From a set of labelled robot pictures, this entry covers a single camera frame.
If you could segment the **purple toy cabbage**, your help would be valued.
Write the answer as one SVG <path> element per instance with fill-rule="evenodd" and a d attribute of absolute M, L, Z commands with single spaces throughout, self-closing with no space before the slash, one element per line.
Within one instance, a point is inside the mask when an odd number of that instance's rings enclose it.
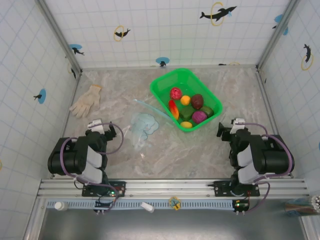
<path fill-rule="evenodd" d="M 192 114 L 192 121 L 195 123 L 195 124 L 200 124 L 202 122 L 204 122 L 205 120 L 207 120 L 208 116 L 206 115 L 205 112 L 201 111 L 201 110 L 198 110 L 198 111 L 195 111 L 193 114 Z"/>

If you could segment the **clear zip-top bag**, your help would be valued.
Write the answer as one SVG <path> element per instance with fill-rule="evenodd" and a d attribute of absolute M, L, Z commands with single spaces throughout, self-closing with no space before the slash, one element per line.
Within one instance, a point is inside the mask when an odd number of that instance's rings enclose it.
<path fill-rule="evenodd" d="M 130 102 L 124 118 L 124 137 L 129 140 L 135 152 L 152 147 L 152 138 L 166 125 L 172 127 L 174 123 L 168 114 L 138 99 Z"/>

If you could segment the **maroon toy fruit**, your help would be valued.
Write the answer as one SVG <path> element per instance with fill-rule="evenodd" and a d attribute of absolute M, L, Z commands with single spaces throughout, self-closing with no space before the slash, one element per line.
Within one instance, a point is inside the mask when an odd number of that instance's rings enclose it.
<path fill-rule="evenodd" d="M 204 98 L 201 94 L 195 94 L 191 97 L 190 103 L 192 107 L 196 110 L 199 110 L 203 107 L 204 105 Z"/>

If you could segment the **red yellow toy pepper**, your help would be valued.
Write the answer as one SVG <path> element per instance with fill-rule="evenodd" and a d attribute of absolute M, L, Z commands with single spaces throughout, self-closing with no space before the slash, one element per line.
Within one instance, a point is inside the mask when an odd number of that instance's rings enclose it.
<path fill-rule="evenodd" d="M 168 108 L 172 114 L 172 116 L 174 117 L 175 120 L 178 120 L 179 119 L 179 110 L 178 110 L 178 107 L 176 105 L 176 103 L 174 102 L 174 100 L 169 100 L 168 102 Z"/>

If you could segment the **pink red toy fruit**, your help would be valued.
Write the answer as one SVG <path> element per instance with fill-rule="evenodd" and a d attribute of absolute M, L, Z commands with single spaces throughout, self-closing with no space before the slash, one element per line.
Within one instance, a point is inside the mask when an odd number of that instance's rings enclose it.
<path fill-rule="evenodd" d="M 173 87 L 170 90 L 169 96 L 172 100 L 180 100 L 183 96 L 182 91 L 178 87 Z"/>

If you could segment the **green plastic basket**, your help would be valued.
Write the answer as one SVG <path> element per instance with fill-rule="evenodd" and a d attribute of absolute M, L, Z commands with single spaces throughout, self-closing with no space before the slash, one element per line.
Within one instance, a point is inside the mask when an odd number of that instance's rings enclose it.
<path fill-rule="evenodd" d="M 192 97 L 195 94 L 202 95 L 204 105 L 213 110 L 213 116 L 208 117 L 200 123 L 195 123 L 191 120 L 192 128 L 182 127 L 182 118 L 180 117 L 179 119 L 176 119 L 169 108 L 169 101 L 171 100 L 170 90 L 173 87 L 179 88 L 182 91 L 182 94 L 189 97 Z M 205 124 L 217 118 L 223 111 L 221 101 L 191 70 L 187 68 L 178 68 L 156 78 L 150 84 L 150 91 L 164 108 L 165 113 L 168 114 L 170 119 L 173 121 L 173 124 L 183 132 L 192 132 L 201 128 Z"/>

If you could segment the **dark green toy pepper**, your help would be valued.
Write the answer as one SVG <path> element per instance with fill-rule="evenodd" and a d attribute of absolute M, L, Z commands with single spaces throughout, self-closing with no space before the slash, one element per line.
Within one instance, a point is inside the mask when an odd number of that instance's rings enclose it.
<path fill-rule="evenodd" d="M 195 112 L 195 109 L 191 106 L 185 106 L 179 112 L 179 116 L 183 121 L 189 121 L 192 119 L 192 115 Z"/>

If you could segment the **white cotton glove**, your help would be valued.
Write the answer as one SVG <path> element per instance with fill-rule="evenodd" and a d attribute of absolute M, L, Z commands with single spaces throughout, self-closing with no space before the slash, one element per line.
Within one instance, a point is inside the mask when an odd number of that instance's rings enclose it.
<path fill-rule="evenodd" d="M 85 118 L 92 106 L 98 108 L 100 105 L 100 91 L 102 87 L 92 84 L 88 91 L 82 94 L 78 100 L 69 108 L 69 111 L 76 118 Z"/>

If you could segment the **left controller board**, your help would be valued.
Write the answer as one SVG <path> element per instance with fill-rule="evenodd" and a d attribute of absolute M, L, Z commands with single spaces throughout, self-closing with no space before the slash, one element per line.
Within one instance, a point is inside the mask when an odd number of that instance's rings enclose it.
<path fill-rule="evenodd" d="M 118 192 L 114 191 L 114 190 L 107 190 L 106 192 L 102 193 L 102 194 L 98 194 L 98 199 L 95 201 L 95 208 L 94 212 L 99 215 L 100 213 L 104 214 L 105 212 L 109 212 L 116 204 L 116 201 L 119 197 Z M 114 197 L 114 199 L 110 202 L 102 202 L 101 199 L 103 197 Z"/>

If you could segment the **controller board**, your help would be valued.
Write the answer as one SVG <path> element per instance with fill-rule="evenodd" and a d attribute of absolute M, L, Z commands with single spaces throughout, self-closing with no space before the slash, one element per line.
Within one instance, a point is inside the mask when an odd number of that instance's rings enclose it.
<path fill-rule="evenodd" d="M 245 214 L 246 211 L 250 208 L 250 201 L 248 198 L 245 199 L 238 199 L 232 201 L 233 212 L 236 215 Z"/>
<path fill-rule="evenodd" d="M 107 190 L 106 192 L 102 193 L 102 194 L 98 194 L 98 199 L 95 201 L 95 208 L 94 212 L 99 215 L 100 213 L 104 214 L 105 212 L 109 212 L 116 204 L 116 201 L 119 197 L 118 192 L 114 191 L 114 190 Z M 114 199 L 110 202 L 102 202 L 101 199 L 103 197 L 114 197 Z"/>

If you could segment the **round tree sticker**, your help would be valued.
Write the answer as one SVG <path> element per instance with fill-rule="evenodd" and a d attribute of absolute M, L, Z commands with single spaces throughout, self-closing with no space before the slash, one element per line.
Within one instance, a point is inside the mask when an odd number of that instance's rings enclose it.
<path fill-rule="evenodd" d="M 181 200 L 176 196 L 173 196 L 169 199 L 169 206 L 178 211 L 181 208 Z"/>

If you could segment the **tube container with sticks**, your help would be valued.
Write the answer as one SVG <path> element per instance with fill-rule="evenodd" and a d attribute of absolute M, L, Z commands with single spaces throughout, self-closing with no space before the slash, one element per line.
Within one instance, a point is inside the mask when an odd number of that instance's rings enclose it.
<path fill-rule="evenodd" d="M 291 217 L 320 215 L 320 195 L 288 200 L 284 210 Z"/>

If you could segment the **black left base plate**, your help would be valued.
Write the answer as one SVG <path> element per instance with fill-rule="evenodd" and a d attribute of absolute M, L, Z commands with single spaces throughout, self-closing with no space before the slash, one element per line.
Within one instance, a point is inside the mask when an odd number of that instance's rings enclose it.
<path fill-rule="evenodd" d="M 125 181 L 110 181 L 110 185 L 118 192 L 119 197 L 125 196 L 126 182 Z M 84 185 L 81 195 L 83 197 L 115 197 L 116 191 L 109 187 L 96 185 Z"/>

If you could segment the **aluminium mounting rail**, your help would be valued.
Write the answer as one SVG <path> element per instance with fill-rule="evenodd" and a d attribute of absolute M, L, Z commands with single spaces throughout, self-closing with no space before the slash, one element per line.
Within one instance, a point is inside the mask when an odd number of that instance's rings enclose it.
<path fill-rule="evenodd" d="M 126 179 L 122 199 L 214 199 L 217 187 L 209 186 L 214 179 Z M 294 199 L 310 195 L 303 179 L 271 178 L 268 200 Z M 37 196 L 40 198 L 80 199 L 82 191 L 71 179 L 42 180 Z"/>

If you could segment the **aluminium frame post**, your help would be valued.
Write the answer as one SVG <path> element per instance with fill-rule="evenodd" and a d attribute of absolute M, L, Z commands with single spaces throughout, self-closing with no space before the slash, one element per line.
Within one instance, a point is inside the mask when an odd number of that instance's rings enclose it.
<path fill-rule="evenodd" d="M 286 27 L 288 27 L 289 21 L 294 14 L 296 8 L 298 7 L 301 0 L 290 0 L 286 10 L 283 13 L 283 17 L 280 23 L 277 24 L 275 28 L 275 32 L 273 33 L 272 37 L 270 38 L 269 42 L 264 49 L 264 52 L 256 65 L 256 69 L 258 72 L 264 67 L 265 63 L 267 62 L 268 58 L 270 57 L 272 51 L 276 47 L 278 41 L 280 40 L 281 36 Z"/>
<path fill-rule="evenodd" d="M 47 24 L 49 25 L 50 29 L 52 30 L 54 36 L 56 37 L 58 43 L 60 44 L 65 57 L 68 59 L 70 63 L 70 68 L 73 69 L 75 74 L 80 77 L 82 75 L 82 69 L 76 60 L 75 54 L 70 48 L 69 44 L 67 43 L 60 27 L 58 26 L 53 14 L 51 13 L 47 3 L 45 0 L 35 0 L 38 8 L 40 9 L 43 17 L 45 18 Z"/>

